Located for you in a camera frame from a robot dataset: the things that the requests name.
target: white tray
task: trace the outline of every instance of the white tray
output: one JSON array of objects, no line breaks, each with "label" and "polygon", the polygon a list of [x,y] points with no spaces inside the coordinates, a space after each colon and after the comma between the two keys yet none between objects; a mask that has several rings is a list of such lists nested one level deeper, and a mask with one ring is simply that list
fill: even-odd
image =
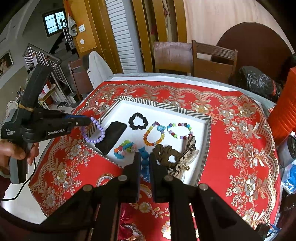
[{"label": "white tray", "polygon": [[[144,117],[147,118],[149,124],[145,130],[132,130],[129,127],[129,118],[137,112],[141,113]],[[186,122],[190,124],[190,126],[192,127],[191,131],[193,131],[193,135],[196,139],[195,147],[199,150],[199,153],[196,159],[191,164],[189,164],[190,169],[188,171],[185,171],[185,175],[182,181],[185,184],[189,185],[196,186],[198,184],[206,163],[210,146],[211,117],[197,113],[193,110],[187,110],[184,108],[171,106],[169,104],[158,103],[140,98],[121,96],[117,98],[117,100],[110,106],[110,108],[101,116],[98,121],[105,130],[113,121],[119,121],[127,125],[126,130],[119,138],[115,146],[106,156],[104,156],[109,161],[112,161],[121,167],[131,164],[133,162],[134,154],[128,153],[124,159],[117,159],[114,156],[114,148],[118,147],[125,140],[130,140],[131,142],[135,143],[138,148],[142,148],[143,146],[145,146],[146,151],[148,153],[151,153],[154,147],[146,146],[143,143],[143,136],[147,129],[155,121],[165,127],[170,123],[178,124]],[[142,126],[143,121],[140,118],[136,117],[136,119],[134,120],[134,125]],[[172,130],[178,136],[189,134],[189,130],[184,127],[173,127]],[[95,125],[88,131],[88,136],[91,136],[92,139],[96,139],[100,136],[100,131],[96,129]],[[159,138],[160,132],[157,131],[156,127],[154,127],[154,129],[149,133],[147,140],[149,142],[155,142]],[[87,143],[85,139],[83,139],[83,142],[93,151],[102,155],[100,150],[98,150],[94,144]],[[167,132],[167,130],[165,130],[164,140],[160,144],[164,146],[170,145],[173,147],[173,149],[182,152],[184,140],[173,138]],[[173,156],[171,156],[169,160],[171,162],[175,162]]]}]

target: brown scrunchie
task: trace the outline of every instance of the brown scrunchie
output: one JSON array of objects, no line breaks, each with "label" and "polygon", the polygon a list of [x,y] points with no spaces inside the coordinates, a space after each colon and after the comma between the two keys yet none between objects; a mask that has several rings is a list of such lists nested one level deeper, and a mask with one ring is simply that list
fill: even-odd
[{"label": "brown scrunchie", "polygon": [[[152,152],[159,161],[160,165],[166,167],[167,169],[176,167],[182,157],[182,154],[175,149],[172,149],[171,146],[163,147],[161,144],[157,144]],[[169,157],[171,155],[175,157],[175,163],[169,161]]]}]

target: round table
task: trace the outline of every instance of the round table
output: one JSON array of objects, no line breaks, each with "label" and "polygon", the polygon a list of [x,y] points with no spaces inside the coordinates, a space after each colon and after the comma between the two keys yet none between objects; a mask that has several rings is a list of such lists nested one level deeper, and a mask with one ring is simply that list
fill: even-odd
[{"label": "round table", "polygon": [[[210,115],[210,148],[200,183],[207,183],[252,228],[274,223],[280,202],[279,165],[265,116],[274,103],[200,78],[116,74],[95,88],[73,113],[98,119],[118,96],[169,103]],[[53,139],[40,159],[29,187],[46,215],[83,185],[103,185],[121,174],[119,166],[81,140],[81,132],[75,128],[70,135]],[[168,204],[153,203],[150,183],[141,180],[140,200],[127,209],[124,223],[134,225],[137,234],[146,240],[170,239]]]}]

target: striped tray border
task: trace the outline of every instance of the striped tray border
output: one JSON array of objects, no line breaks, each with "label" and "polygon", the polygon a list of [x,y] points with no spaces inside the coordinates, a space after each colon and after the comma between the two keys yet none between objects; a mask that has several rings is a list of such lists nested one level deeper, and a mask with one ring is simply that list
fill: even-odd
[{"label": "striped tray border", "polygon": [[[204,136],[204,140],[205,140],[205,145],[202,146],[202,150],[203,151],[203,158],[201,160],[200,163],[197,164],[196,170],[197,172],[194,172],[194,175],[197,176],[197,179],[194,183],[195,186],[197,186],[202,172],[205,168],[205,163],[207,161],[207,156],[209,153],[209,148],[210,148],[210,139],[211,139],[211,117],[205,114],[201,114],[198,112],[195,112],[193,110],[188,110],[185,108],[181,108],[181,107],[176,107],[170,104],[166,104],[166,103],[159,103],[156,101],[152,101],[152,100],[146,100],[146,99],[142,99],[142,98],[134,98],[134,97],[126,97],[126,96],[119,96],[116,101],[108,108],[108,110],[100,117],[100,119],[98,119],[98,122],[101,124],[102,121],[108,116],[108,114],[121,102],[121,101],[131,101],[131,102],[136,102],[136,103],[140,103],[140,104],[146,104],[146,105],[150,105],[150,106],[154,106],[154,107],[158,107],[158,108],[163,108],[166,110],[171,110],[174,112],[178,112],[181,114],[185,114],[185,115],[189,115],[189,116],[193,116],[195,118],[199,118],[201,120],[207,121],[206,122],[206,132],[205,132],[205,136]],[[97,126],[93,125],[89,131],[87,132],[87,136],[91,137],[93,133],[95,133],[95,131],[97,130]],[[103,156],[101,153],[99,153],[98,151],[92,149],[91,147],[89,147],[91,150],[93,150],[95,153],[99,154],[100,156]]]}]

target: smartphone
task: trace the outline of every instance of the smartphone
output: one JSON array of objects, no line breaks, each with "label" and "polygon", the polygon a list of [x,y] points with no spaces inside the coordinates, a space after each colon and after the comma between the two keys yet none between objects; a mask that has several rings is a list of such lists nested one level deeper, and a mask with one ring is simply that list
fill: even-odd
[{"label": "smartphone", "polygon": [[115,146],[121,135],[126,130],[127,125],[119,121],[111,122],[108,128],[105,130],[105,138],[94,144],[103,155],[107,155],[109,151]]}]

